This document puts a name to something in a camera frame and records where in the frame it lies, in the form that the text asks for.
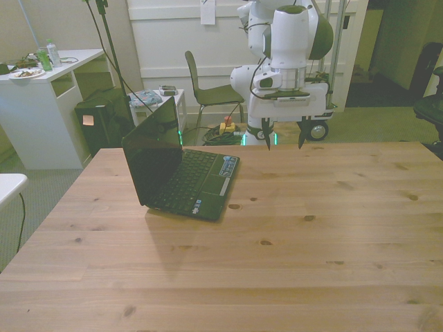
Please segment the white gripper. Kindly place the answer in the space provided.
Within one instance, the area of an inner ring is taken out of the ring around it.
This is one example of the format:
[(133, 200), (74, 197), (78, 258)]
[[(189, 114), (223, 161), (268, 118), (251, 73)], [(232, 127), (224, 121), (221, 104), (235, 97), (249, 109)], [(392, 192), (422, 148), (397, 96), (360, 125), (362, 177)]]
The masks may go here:
[(250, 95), (248, 116), (262, 118), (262, 130), (268, 150), (271, 149), (273, 122), (270, 118), (297, 118), (300, 149), (311, 131), (311, 117), (326, 112), (327, 83), (311, 83), (298, 91), (253, 89)]

